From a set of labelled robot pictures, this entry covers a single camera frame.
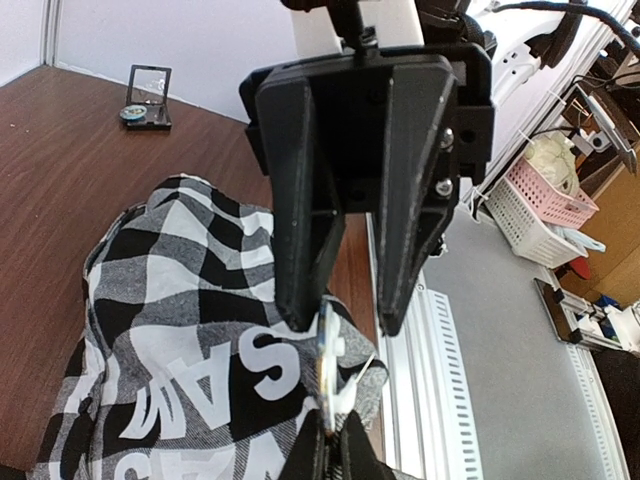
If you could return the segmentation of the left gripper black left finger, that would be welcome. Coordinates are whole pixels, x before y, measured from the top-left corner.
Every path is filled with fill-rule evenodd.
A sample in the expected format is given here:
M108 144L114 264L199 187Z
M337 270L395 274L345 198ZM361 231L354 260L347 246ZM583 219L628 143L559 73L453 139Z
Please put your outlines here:
M329 447L319 412L307 414L278 477L279 480L327 478Z

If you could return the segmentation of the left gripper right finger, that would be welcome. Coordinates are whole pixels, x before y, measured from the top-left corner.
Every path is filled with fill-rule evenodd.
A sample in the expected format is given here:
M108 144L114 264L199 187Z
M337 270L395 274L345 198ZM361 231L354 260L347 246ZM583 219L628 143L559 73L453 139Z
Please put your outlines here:
M332 478L353 480L394 479L381 462L356 411L351 411L336 434L332 451Z

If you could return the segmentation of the black white checkered shirt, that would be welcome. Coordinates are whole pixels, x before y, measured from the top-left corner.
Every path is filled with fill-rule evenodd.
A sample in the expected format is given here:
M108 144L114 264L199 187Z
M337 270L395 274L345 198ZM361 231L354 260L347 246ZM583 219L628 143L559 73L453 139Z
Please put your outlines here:
M85 329L31 478L278 479L320 408L316 331L275 306L272 230L186 174L114 222L85 262ZM330 302L344 386L376 349ZM367 434L386 379L376 354L354 408Z

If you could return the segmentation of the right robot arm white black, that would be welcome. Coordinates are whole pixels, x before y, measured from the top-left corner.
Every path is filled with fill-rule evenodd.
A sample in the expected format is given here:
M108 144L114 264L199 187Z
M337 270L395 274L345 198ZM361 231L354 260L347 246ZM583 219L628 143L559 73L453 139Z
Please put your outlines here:
M494 46L464 1L412 1L417 36L387 40L356 1L290 1L328 13L334 54L252 72L239 92L246 134L271 182L275 303L309 329L349 213L377 232L377 311L401 329L426 259L442 246L460 182L491 157Z

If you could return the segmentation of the white round brooch backing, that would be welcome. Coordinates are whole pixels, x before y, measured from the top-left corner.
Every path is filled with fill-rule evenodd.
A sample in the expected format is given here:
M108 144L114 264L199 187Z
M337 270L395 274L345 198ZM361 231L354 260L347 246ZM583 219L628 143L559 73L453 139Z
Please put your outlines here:
M358 384L375 358L376 354L371 354L360 371L356 375L351 376L341 390L333 394L333 415L346 415L354 409Z

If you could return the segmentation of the round gold brooch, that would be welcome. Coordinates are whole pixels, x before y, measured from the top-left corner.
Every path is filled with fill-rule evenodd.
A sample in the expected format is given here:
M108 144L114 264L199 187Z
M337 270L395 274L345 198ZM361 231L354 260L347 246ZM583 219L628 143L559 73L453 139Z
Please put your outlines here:
M341 321L329 300L323 298L317 313L317 384L323 427L327 435L336 431L336 415L341 409L338 389L338 358L345 353L340 335Z

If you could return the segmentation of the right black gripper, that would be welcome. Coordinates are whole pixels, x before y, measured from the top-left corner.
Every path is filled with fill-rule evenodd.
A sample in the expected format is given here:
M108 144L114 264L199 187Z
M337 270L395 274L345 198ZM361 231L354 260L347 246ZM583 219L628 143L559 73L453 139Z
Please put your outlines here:
M492 63L472 43L372 49L258 69L239 92L273 195L276 306L307 331L345 213L377 214L377 312L399 334L418 274L451 218L445 181L486 176Z

